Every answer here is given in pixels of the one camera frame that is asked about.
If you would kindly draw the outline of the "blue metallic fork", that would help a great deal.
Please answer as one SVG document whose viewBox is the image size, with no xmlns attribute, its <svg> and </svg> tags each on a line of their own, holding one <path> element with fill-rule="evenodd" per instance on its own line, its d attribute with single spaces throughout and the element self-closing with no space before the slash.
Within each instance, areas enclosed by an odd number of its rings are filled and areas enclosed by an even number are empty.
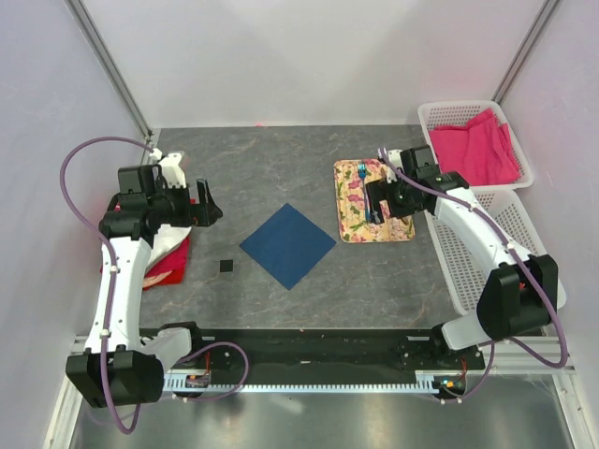
<svg viewBox="0 0 599 449">
<path fill-rule="evenodd" d="M 371 203 L 366 188 L 367 166 L 364 161 L 358 163 L 358 176 L 361 181 L 362 193 L 364 195 L 366 222 L 369 224 L 379 225 L 381 224 L 380 218 L 378 217 L 378 213 L 371 208 Z"/>
</svg>

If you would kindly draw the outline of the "blue paper napkin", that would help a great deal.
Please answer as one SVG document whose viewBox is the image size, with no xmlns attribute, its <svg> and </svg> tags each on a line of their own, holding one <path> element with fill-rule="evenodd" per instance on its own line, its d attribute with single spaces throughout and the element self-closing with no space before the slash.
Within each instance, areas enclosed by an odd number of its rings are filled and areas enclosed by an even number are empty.
<svg viewBox="0 0 599 449">
<path fill-rule="evenodd" d="M 285 289 L 291 290 L 335 245 L 331 236 L 286 203 L 240 247 Z"/>
</svg>

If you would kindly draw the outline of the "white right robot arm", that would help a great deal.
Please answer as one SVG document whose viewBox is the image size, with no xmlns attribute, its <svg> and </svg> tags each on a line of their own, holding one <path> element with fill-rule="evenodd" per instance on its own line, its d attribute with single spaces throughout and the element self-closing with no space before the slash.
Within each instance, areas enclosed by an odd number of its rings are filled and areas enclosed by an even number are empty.
<svg viewBox="0 0 599 449">
<path fill-rule="evenodd" d="M 368 207 L 380 222 L 426 211 L 447 226 L 474 257 L 486 278 L 474 311 L 440 325 L 429 344 L 431 362 L 450 368 L 462 349 L 518 337 L 553 323 L 559 299 L 558 266 L 512 239 L 486 212 L 457 172 L 441 171 L 429 146 L 378 152 L 386 175 L 366 185 Z"/>
</svg>

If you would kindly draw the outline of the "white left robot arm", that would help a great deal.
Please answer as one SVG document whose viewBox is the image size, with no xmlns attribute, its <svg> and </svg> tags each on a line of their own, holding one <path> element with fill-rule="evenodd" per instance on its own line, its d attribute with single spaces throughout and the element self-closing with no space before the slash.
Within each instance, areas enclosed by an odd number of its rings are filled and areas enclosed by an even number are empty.
<svg viewBox="0 0 599 449">
<path fill-rule="evenodd" d="M 206 180 L 197 180 L 192 199 L 188 187 L 168 184 L 158 164 L 121 168 L 118 182 L 97 226 L 103 266 L 95 319 L 82 354 L 66 361 L 67 378 L 94 408 L 156 402 L 168 370 L 202 363 L 206 347 L 194 322 L 163 325 L 143 342 L 142 285 L 162 226 L 208 227 L 223 216 Z"/>
</svg>

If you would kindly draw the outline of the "white cloth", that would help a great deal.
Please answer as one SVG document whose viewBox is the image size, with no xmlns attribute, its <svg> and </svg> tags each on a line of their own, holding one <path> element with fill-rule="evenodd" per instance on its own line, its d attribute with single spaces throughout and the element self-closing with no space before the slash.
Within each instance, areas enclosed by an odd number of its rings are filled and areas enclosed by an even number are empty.
<svg viewBox="0 0 599 449">
<path fill-rule="evenodd" d="M 190 244 L 190 227 L 163 224 L 154 236 L 150 260 L 145 275 L 161 275 L 185 268 Z"/>
</svg>

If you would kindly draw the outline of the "floral placemat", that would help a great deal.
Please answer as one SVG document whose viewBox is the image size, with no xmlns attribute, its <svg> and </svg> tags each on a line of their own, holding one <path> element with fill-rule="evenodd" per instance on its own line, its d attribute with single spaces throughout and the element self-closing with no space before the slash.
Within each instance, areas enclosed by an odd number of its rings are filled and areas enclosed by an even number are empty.
<svg viewBox="0 0 599 449">
<path fill-rule="evenodd" d="M 392 218 L 385 200 L 380 203 L 385 221 L 381 224 L 366 222 L 358 164 L 359 160 L 339 160 L 334 164 L 337 215 L 342 241 L 372 243 L 411 240 L 416 235 L 413 218 Z"/>
</svg>

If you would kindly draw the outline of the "small black square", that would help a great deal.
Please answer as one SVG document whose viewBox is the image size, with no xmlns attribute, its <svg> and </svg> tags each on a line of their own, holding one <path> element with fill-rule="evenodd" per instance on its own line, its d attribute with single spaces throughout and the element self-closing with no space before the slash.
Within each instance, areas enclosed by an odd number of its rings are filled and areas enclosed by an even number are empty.
<svg viewBox="0 0 599 449">
<path fill-rule="evenodd" d="M 219 271 L 221 273 L 232 272 L 234 268 L 234 261 L 232 259 L 223 259 L 219 261 Z"/>
</svg>

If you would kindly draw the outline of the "red folded cloth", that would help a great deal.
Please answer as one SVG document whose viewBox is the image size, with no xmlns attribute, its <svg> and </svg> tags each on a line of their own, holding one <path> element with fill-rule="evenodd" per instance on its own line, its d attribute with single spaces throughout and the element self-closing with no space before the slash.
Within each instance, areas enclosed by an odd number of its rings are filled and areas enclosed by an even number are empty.
<svg viewBox="0 0 599 449">
<path fill-rule="evenodd" d="M 114 282 L 114 294 L 147 289 L 160 283 L 180 283 L 187 264 L 189 238 L 110 239 L 110 248 L 102 244 L 100 291 L 107 293 Z"/>
</svg>

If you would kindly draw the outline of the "lower white plastic basket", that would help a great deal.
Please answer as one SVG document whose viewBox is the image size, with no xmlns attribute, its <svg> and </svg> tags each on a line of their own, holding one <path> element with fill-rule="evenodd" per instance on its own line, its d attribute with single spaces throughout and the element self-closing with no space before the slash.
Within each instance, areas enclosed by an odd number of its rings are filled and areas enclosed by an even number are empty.
<svg viewBox="0 0 599 449">
<path fill-rule="evenodd" d="M 497 224 L 532 254 L 545 254 L 533 222 L 513 190 L 474 189 L 476 199 Z M 476 308 L 487 280 L 461 239 L 430 214 L 425 215 L 454 309 L 466 315 Z"/>
</svg>

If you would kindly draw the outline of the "white plastic basket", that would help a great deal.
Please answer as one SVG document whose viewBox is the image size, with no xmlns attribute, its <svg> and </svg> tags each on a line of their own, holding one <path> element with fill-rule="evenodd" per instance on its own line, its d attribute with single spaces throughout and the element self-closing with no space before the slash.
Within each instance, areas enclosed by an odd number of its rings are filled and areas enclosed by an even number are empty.
<svg viewBox="0 0 599 449">
<path fill-rule="evenodd" d="M 499 119 L 500 124 L 507 123 L 509 127 L 510 137 L 513 144 L 513 153 L 519 164 L 519 179 L 510 184 L 485 185 L 475 186 L 477 188 L 487 189 L 518 189 L 529 187 L 533 184 L 533 174 L 529 167 L 528 161 L 524 155 L 522 148 L 508 123 L 501 107 L 490 100 L 456 100 L 432 102 L 421 105 L 418 110 L 418 119 L 423 130 L 424 137 L 427 143 L 431 146 L 433 155 L 437 160 L 434 149 L 431 144 L 430 131 L 437 126 L 456 125 L 464 126 L 477 114 L 485 109 L 492 109 L 493 113 Z"/>
<path fill-rule="evenodd" d="M 476 199 L 497 224 L 532 254 L 545 254 L 533 222 L 513 190 L 474 189 Z M 454 309 L 466 315 L 476 308 L 487 280 L 461 239 L 430 214 L 425 215 Z"/>
</svg>

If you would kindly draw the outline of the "pink cloth napkins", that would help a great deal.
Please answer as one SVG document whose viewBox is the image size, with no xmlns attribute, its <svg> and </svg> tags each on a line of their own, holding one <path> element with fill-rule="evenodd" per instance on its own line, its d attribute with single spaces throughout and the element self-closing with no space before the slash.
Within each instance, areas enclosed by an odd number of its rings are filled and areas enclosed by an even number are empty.
<svg viewBox="0 0 599 449">
<path fill-rule="evenodd" d="M 459 173 L 470 185 L 510 184 L 519 179 L 508 124 L 500 124 L 492 109 L 464 126 L 437 126 L 430 139 L 441 170 Z"/>
</svg>

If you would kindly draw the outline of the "upper white plastic basket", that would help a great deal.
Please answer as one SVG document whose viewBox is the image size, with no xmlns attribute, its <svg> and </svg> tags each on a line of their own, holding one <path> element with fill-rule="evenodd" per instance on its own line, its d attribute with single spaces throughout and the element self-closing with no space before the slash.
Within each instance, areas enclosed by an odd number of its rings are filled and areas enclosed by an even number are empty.
<svg viewBox="0 0 599 449">
<path fill-rule="evenodd" d="M 487 189 L 518 189 L 529 187 L 533 184 L 533 174 L 529 167 L 528 161 L 524 155 L 522 148 L 508 123 L 501 107 L 490 100 L 456 100 L 432 102 L 421 105 L 418 110 L 418 119 L 423 130 L 424 137 L 427 143 L 431 146 L 433 155 L 437 160 L 434 149 L 431 144 L 430 131 L 437 126 L 456 125 L 464 126 L 477 114 L 485 109 L 492 109 L 493 113 L 499 119 L 500 124 L 507 123 L 509 127 L 510 137 L 513 144 L 513 153 L 519 164 L 519 179 L 510 184 L 485 185 L 475 186 L 477 188 Z"/>
</svg>

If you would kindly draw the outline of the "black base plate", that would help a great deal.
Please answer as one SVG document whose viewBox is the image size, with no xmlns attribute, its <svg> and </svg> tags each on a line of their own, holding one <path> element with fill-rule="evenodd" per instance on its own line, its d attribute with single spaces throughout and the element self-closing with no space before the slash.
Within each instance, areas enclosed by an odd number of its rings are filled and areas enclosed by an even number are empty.
<svg viewBox="0 0 599 449">
<path fill-rule="evenodd" d="M 420 371 L 482 370 L 475 347 L 442 348 L 428 329 L 203 329 L 188 362 L 218 384 L 398 384 Z"/>
</svg>

